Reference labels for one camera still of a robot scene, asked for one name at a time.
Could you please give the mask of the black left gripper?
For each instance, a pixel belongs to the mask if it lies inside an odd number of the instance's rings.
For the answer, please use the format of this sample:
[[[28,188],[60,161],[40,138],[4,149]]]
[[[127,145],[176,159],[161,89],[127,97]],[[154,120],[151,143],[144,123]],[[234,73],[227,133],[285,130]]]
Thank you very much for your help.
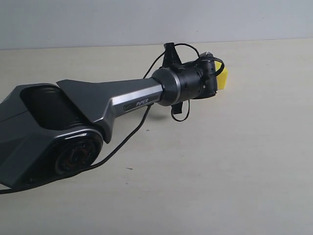
[[[171,114],[182,114],[182,103],[189,99],[190,85],[186,69],[182,65],[174,43],[164,44],[160,82],[163,88],[162,102],[171,106]]]

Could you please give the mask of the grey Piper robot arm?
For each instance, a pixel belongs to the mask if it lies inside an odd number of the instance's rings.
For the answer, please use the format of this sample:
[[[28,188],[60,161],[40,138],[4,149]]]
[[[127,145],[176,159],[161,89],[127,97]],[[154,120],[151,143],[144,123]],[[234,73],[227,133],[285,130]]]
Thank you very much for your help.
[[[166,43],[160,68],[141,79],[61,80],[18,85],[0,104],[0,182],[22,189],[94,167],[115,120],[153,104],[182,112],[183,102],[216,95],[224,62],[210,52],[182,62]]]

